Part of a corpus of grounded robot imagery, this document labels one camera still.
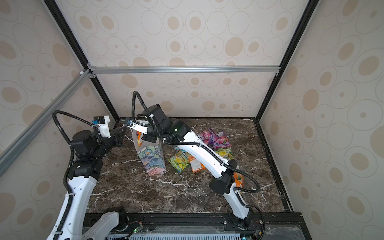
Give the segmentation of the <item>white floral paper bag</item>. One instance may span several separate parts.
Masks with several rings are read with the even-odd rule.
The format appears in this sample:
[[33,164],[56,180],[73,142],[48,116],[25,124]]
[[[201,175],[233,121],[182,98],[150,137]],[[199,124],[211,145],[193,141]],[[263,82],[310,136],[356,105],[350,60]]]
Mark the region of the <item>white floral paper bag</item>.
[[141,147],[138,148],[135,130],[131,129],[132,140],[136,152],[144,165],[149,176],[162,174],[166,171],[164,154],[160,140],[157,139],[156,143],[144,141]]

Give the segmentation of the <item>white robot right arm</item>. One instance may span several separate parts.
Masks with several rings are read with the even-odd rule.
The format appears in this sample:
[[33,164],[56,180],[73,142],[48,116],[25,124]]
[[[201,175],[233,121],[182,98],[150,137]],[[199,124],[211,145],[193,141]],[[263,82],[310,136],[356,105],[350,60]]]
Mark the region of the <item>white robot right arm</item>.
[[[146,138],[160,140],[164,144],[180,148],[202,163],[214,177],[209,186],[217,194],[224,196],[230,205],[240,229],[246,230],[253,221],[252,205],[248,205],[240,192],[256,194],[260,184],[252,176],[237,169],[235,160],[227,160],[208,147],[195,132],[181,120],[172,121],[165,115],[160,105],[143,106],[143,115],[147,121]],[[234,174],[238,173],[254,184],[254,189],[244,189],[235,183]]]

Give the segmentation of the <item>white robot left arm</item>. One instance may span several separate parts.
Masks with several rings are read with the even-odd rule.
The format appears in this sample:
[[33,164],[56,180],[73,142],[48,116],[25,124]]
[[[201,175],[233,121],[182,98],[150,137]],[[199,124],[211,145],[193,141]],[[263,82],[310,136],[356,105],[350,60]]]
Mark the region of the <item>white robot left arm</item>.
[[122,231],[129,218],[124,207],[107,209],[86,232],[83,231],[87,207],[103,167],[103,158],[114,147],[121,147],[126,128],[113,129],[109,137],[99,131],[76,133],[70,142],[70,167],[64,176],[65,200],[48,236],[49,240],[104,240],[111,231]]

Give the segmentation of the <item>green Fox's spring tea packet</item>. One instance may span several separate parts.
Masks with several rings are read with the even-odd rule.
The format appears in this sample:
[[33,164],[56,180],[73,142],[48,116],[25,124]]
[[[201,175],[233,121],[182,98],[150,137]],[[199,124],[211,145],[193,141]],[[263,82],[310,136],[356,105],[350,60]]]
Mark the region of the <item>green Fox's spring tea packet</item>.
[[216,150],[216,153],[218,155],[220,155],[221,157],[227,159],[227,160],[233,160],[233,155],[232,155],[232,152],[231,152],[231,148],[221,148],[221,149],[217,149]]

